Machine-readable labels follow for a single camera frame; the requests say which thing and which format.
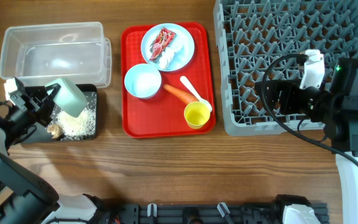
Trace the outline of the mint green bowl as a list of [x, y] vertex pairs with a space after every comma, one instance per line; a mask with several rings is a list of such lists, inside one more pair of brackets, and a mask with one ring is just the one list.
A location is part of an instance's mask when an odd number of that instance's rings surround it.
[[87, 105], [83, 92], [67, 78], [58, 78], [55, 83], [60, 85], [53, 99], [55, 104], [70, 116], [78, 117]]

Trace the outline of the brown food scrap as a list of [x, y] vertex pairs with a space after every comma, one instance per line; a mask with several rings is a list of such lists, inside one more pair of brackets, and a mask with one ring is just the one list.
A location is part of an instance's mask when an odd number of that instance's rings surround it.
[[47, 127], [47, 132], [51, 135], [52, 139], [60, 139], [63, 135], [62, 128], [58, 124], [51, 124]]

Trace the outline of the white rice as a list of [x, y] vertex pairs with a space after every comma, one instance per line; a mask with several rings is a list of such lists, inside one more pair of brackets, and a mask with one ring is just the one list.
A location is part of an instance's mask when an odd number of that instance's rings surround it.
[[52, 124], [58, 124], [62, 128], [62, 141], [92, 139], [96, 135], [98, 94], [95, 91], [87, 91], [84, 95], [87, 105], [78, 117], [70, 116], [58, 106], [54, 108]]

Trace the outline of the yellow plastic cup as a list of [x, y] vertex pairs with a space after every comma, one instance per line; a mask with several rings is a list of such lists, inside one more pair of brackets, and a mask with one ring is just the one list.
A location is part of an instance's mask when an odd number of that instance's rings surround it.
[[188, 104], [184, 110], [186, 123], [192, 129], [202, 128], [209, 121], [210, 116], [208, 107], [199, 101]]

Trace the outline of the white tissue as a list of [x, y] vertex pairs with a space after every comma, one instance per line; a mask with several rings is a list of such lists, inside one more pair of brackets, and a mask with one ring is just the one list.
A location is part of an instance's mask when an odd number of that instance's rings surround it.
[[166, 47], [162, 52], [160, 59], [158, 60], [159, 68], [166, 70], [169, 64], [172, 62], [176, 53], [183, 48], [183, 45], [176, 45], [174, 47]]

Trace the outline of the red snack wrapper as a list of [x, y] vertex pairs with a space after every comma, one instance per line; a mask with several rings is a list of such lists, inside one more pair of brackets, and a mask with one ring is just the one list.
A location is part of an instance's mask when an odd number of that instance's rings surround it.
[[163, 27], [149, 47], [152, 53], [149, 60], [152, 62], [155, 61], [163, 50], [174, 40], [175, 36], [175, 32]]

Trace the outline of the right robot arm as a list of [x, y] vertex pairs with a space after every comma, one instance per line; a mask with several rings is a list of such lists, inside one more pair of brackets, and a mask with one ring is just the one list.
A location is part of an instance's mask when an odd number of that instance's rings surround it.
[[358, 59], [341, 58], [334, 68], [331, 86], [325, 90], [324, 60], [295, 54], [303, 71], [301, 80], [267, 80], [281, 60], [265, 71], [255, 89], [266, 111], [280, 104], [281, 114], [303, 113], [314, 123], [324, 124], [324, 133], [331, 140], [326, 146], [294, 132], [281, 121], [278, 124], [292, 135], [323, 147], [336, 155], [342, 191], [344, 223], [358, 223]]

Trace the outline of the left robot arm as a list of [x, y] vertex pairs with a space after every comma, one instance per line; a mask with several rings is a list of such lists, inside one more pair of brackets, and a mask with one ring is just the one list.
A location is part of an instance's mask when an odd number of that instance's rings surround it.
[[9, 80], [0, 101], [0, 223], [112, 223], [97, 197], [59, 195], [44, 179], [9, 158], [8, 149], [25, 141], [36, 125], [48, 126], [54, 106], [78, 116], [86, 106], [83, 92], [67, 81], [24, 87]]

